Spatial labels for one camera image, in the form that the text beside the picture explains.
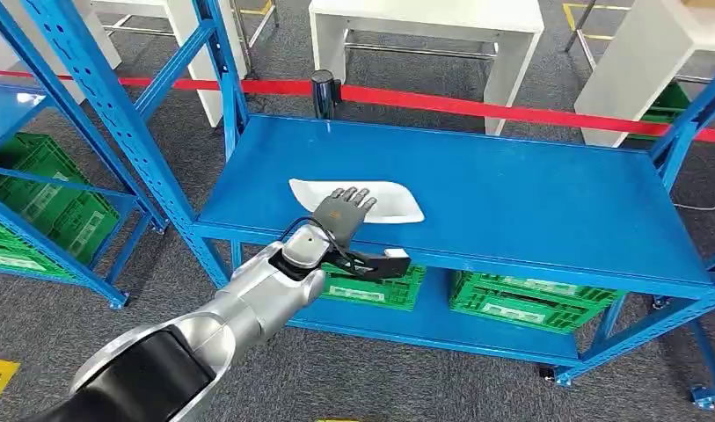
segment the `white desk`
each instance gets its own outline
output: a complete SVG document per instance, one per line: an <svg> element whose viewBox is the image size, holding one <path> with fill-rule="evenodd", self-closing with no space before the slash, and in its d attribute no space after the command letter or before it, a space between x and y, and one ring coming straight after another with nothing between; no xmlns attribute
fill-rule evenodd
<svg viewBox="0 0 715 422"><path fill-rule="evenodd" d="M348 30L496 42L484 101L501 106L513 104L544 31L537 0L312 0L309 11L316 69L341 81ZM504 124L486 118L486 132L499 135Z"/></svg>
<svg viewBox="0 0 715 422"><path fill-rule="evenodd" d="M220 12L223 15L225 31L228 33L233 58L236 62L238 76L243 79L247 72L245 58L238 31L233 18L230 2L219 0ZM104 13L118 13L124 15L149 16L153 18L167 18L171 24L173 34L179 46L191 36L199 25L193 2L190 0L93 0L93 8ZM199 51L189 64L189 74L192 79L216 80L217 74L212 65L212 59L206 48ZM209 120L209 125L216 127L223 116L223 96L219 91L197 91L204 112Z"/></svg>
<svg viewBox="0 0 715 422"><path fill-rule="evenodd" d="M574 103L581 114L639 120L696 52L715 53L715 9L636 0ZM582 129L585 143L617 147L626 133Z"/></svg>
<svg viewBox="0 0 715 422"><path fill-rule="evenodd" d="M91 9L90 0L72 1L75 4L77 11L80 13L80 16L83 18L85 26L88 27L88 30L96 40L98 47L106 57L108 64L111 65L112 69L119 66L121 63L119 53L116 52L116 48L114 48L113 43L106 36L103 26L98 21L96 13ZM33 43L33 46L36 47L41 57L44 58L54 73L57 75L68 74L67 68L64 67L62 61L49 46L47 40L44 38L44 35L41 33L41 30L36 27L36 24L31 20L31 17L28 16L28 12L26 12L26 9L23 8L20 1L5 1L3 4L11 14L12 18L18 23L18 27ZM8 44L7 41L0 36L0 70L22 70L19 62L20 58L12 51L10 44ZM65 88L67 88L67 91L69 91L75 101L78 103L83 102L85 95L75 82L62 81L62 84L64 84Z"/></svg>

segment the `white plate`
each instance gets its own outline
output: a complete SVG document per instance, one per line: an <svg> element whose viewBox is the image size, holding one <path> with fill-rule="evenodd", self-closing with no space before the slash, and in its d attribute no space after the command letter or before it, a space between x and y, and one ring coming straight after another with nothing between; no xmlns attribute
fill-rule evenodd
<svg viewBox="0 0 715 422"><path fill-rule="evenodd" d="M308 211L316 210L318 204L325 197L341 187L347 189L356 187L358 190L368 188L371 196L378 202L368 211L365 222L376 222L383 224L401 224L404 222L421 222L425 215L420 209L420 205L414 199L414 195L406 187L393 182L386 181L308 181L291 178L289 187L300 205Z"/></svg>

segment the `blue shelving unit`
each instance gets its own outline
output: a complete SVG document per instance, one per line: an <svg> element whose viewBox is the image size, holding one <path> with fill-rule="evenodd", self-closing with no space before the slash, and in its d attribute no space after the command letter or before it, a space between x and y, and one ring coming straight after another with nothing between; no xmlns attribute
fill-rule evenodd
<svg viewBox="0 0 715 422"><path fill-rule="evenodd" d="M415 310L319 299L291 325L532 360L566 385L715 309L715 271L705 270L669 197L691 140L715 115L715 81L650 152L249 114L217 1L194 0L199 28L133 104L69 2L23 4L218 287L230 269L210 239L231 242L234 265L241 243L274 240L305 213L289 178L388 179L412 191L424 222L367 225L354 248L400 247L432 267ZM202 47L223 93L227 163L197 214L144 121ZM623 301L614 303L578 353L571 335L449 312L448 273L457 269L677 299L611 333Z"/></svg>
<svg viewBox="0 0 715 422"><path fill-rule="evenodd" d="M57 76L48 67L33 44L20 31L2 4L0 4L0 33L10 42L13 50L40 83L39 87L0 84L0 147L45 107L56 107L75 125L83 138L98 154L98 157L108 166L126 189L126 192L118 192L0 168L0 174L9 177L25 178L69 189L101 193L105 195L119 213L119 221L99 246L92 262L84 265L44 236L44 234L34 229L24 218L0 202L0 223L13 231L26 244L30 244L40 253L51 258L64 268L69 273L69 276L56 277L33 271L22 271L18 268L10 270L0 268L0 272L88 287L105 296L111 307L121 308L127 301L128 296L113 286L119 277L121 269L127 263L132 250L148 226L151 225L155 230L162 231L168 222L150 202L142 188L129 174L128 169L59 82ZM121 228L126 225L129 216L134 211L137 211L140 215L135 228L122 246L119 254L114 258L106 276L99 276L93 271L95 266L104 257L108 247Z"/></svg>

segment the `robotic arm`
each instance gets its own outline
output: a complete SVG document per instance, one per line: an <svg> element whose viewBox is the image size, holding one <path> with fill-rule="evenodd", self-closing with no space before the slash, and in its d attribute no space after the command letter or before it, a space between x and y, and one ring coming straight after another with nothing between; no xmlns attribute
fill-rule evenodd
<svg viewBox="0 0 715 422"><path fill-rule="evenodd" d="M323 262L363 278L399 277L400 252L369 256L348 250L376 203L367 189L337 189L312 216L296 220L280 241L240 266L199 309L114 339L77 371L64 403L27 422L194 420L233 362L270 338L323 291ZM281 240L299 222L293 236Z"/></svg>

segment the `black cable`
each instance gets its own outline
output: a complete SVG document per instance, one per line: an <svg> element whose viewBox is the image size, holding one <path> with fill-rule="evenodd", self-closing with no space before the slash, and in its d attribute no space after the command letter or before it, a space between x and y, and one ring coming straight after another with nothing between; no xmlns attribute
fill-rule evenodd
<svg viewBox="0 0 715 422"><path fill-rule="evenodd" d="M304 221L309 221L309 222L315 223L315 226L318 227L319 229L321 229L321 231L324 232L324 234L325 234L325 236L326 236L326 240L329 241L329 244L330 244L331 246L333 246L334 249L336 249L336 251L339 253L339 255L341 255L341 257L342 257L346 262L348 262L348 263L350 264L350 267L349 267L349 268L344 268L344 270L346 270L347 272L349 272L349 273L351 273L351 274L353 274L353 275L358 275L358 276L364 275L364 274L358 273L357 270L355 270L355 268L357 267L357 263L354 262L354 259L353 259L352 257L347 256L347 254L344 252L344 250L341 249L341 246L339 246L339 244L336 242L336 239L334 239L332 233L331 233L329 230L327 230L327 229L324 227L324 225L321 224L320 221L316 220L315 218L313 218L313 217L310 216L310 215L306 215L306 216L304 216L304 217L300 217L300 218L296 219L295 221L293 221L293 222L289 225L289 227L287 227L287 228L285 229L285 231L282 233L282 236L280 236L280 238L277 239L277 241L278 241L278 242L281 242L282 240L284 240L284 238L287 237L287 235L289 234L289 232L292 231L292 229L294 229L295 226L297 226L298 224L300 224L301 222L304 222Z"/></svg>

